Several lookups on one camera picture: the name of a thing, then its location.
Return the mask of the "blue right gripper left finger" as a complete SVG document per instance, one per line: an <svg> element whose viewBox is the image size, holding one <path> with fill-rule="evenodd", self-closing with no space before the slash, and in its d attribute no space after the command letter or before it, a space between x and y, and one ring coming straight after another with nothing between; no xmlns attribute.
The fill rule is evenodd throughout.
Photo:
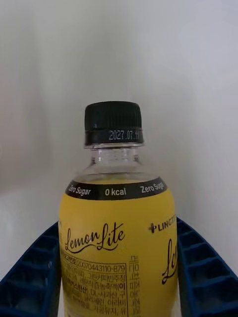
<svg viewBox="0 0 238 317"><path fill-rule="evenodd" d="M61 286L58 224L26 250L0 282L0 316L56 317Z"/></svg>

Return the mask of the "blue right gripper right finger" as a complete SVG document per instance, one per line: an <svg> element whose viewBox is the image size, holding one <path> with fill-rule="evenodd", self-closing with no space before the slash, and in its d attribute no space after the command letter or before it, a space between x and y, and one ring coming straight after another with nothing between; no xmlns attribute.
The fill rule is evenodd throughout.
<svg viewBox="0 0 238 317"><path fill-rule="evenodd" d="M183 317L237 317L238 277L191 226L177 219L178 283Z"/></svg>

